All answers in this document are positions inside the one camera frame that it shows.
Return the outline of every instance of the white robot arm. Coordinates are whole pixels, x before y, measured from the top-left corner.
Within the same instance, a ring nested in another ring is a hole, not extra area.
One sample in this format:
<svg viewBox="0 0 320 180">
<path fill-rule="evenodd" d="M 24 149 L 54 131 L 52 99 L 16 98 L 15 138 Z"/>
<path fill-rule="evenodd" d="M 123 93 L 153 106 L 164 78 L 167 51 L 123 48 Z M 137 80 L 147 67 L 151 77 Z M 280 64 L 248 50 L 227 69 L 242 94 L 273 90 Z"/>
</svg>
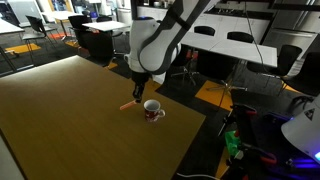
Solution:
<svg viewBox="0 0 320 180">
<path fill-rule="evenodd" d="M 140 103 L 150 75 L 166 72 L 179 54 L 179 42 L 210 0 L 175 0 L 159 24 L 150 17 L 132 22 L 130 54 L 125 56 L 136 83 L 133 96 Z"/>
</svg>

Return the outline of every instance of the brown table surface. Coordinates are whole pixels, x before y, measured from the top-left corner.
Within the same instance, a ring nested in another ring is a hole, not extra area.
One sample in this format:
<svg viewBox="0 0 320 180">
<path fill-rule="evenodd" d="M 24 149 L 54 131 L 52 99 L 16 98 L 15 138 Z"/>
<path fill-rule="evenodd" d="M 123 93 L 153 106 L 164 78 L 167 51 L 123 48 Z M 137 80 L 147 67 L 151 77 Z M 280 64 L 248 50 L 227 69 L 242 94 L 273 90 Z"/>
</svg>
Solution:
<svg viewBox="0 0 320 180">
<path fill-rule="evenodd" d="M 133 82 L 79 56 L 0 79 L 0 128 L 28 179 L 171 179 L 204 115 L 156 92 L 166 116 L 124 111 Z"/>
</svg>

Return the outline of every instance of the mug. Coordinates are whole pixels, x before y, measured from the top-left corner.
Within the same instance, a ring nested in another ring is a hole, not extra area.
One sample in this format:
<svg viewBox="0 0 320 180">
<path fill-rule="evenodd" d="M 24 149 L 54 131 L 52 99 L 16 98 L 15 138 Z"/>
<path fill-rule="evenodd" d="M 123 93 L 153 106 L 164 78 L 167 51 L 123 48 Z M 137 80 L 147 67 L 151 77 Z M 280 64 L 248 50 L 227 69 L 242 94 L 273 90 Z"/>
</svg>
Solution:
<svg viewBox="0 0 320 180">
<path fill-rule="evenodd" d="M 148 122 L 155 122 L 160 117 L 164 117 L 166 115 L 163 109 L 160 109 L 161 104 L 159 101 L 150 99 L 144 103 L 144 112 L 145 119 Z"/>
</svg>

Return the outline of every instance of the floor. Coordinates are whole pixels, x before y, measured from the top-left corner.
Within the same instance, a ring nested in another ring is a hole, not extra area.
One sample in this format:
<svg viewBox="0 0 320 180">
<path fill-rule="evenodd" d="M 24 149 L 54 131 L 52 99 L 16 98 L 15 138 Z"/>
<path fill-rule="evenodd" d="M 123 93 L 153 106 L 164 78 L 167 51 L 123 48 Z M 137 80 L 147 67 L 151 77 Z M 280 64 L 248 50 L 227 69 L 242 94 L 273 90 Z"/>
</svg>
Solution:
<svg viewBox="0 0 320 180">
<path fill-rule="evenodd" d="M 60 32 L 62 32 L 59 24 L 54 26 L 59 27 Z M 30 28 L 26 28 L 26 32 L 32 31 Z M 128 53 L 130 51 L 128 46 L 127 35 L 123 35 L 121 37 L 116 38 L 115 42 L 115 47 L 117 51 L 123 53 Z M 17 46 L 21 44 L 23 44 L 23 42 L 20 40 L 17 34 L 1 36 L 1 46 L 4 48 Z M 44 42 L 38 42 L 37 45 L 39 45 L 40 47 L 44 47 Z M 39 50 L 34 51 L 35 65 L 41 66 L 43 64 L 54 62 L 56 60 L 77 54 L 77 48 L 66 45 L 60 40 L 56 42 L 55 47 L 56 49 L 51 47 L 48 48 L 48 51 L 46 51 L 45 48 L 41 48 Z M 11 55 L 10 57 L 12 58 L 13 63 L 17 67 L 23 67 L 28 64 L 31 64 L 31 59 L 28 52 L 21 53 L 20 57 L 18 58 L 14 58 Z M 115 59 L 112 65 L 113 68 L 110 69 L 111 71 L 116 72 L 119 75 L 124 76 L 126 78 L 130 78 L 130 69 L 121 57 Z M 3 61 L 3 58 L 1 57 L 0 74 L 8 71 L 8 68 L 9 67 L 6 65 L 6 63 Z M 224 106 L 224 108 L 220 108 L 219 111 L 217 111 L 217 105 L 212 104 L 211 102 L 212 100 L 219 100 L 221 95 L 217 93 L 211 94 L 208 92 L 206 92 L 204 95 L 199 95 L 199 92 L 205 91 L 205 86 L 212 85 L 216 81 L 208 79 L 201 75 L 195 75 L 194 79 L 196 81 L 196 85 L 193 85 L 188 78 L 182 81 L 182 76 L 170 76 L 172 73 L 178 71 L 179 69 L 177 68 L 170 68 L 167 71 L 165 83 L 161 86 L 154 83 L 154 87 L 152 88 L 152 90 L 155 90 L 156 92 L 163 94 L 168 98 L 171 98 L 187 107 L 190 107 L 206 115 L 206 119 L 203 125 L 201 126 L 197 136 L 195 137 L 193 143 L 191 144 L 190 148 L 185 154 L 180 166 L 177 167 L 176 172 L 185 175 L 205 174 L 215 176 L 225 145 L 224 137 L 218 137 L 217 134 L 222 126 L 223 117 L 227 115 L 229 112 L 230 108 L 228 108 L 228 102 Z M 249 72 L 242 64 L 235 75 L 234 85 L 247 87 L 248 91 L 251 92 L 263 93 L 270 96 L 277 96 L 282 86 L 281 81 L 279 79 L 271 78 L 268 84 L 266 85 L 267 79 L 267 77 Z M 293 98 L 297 95 L 298 93 L 288 90 L 285 90 L 281 94 L 281 96 L 286 96 L 289 98 Z M 230 99 L 230 95 L 226 94 L 225 99 L 228 98 Z M 185 178 L 182 178 L 175 174 L 173 175 L 172 179 Z"/>
</svg>

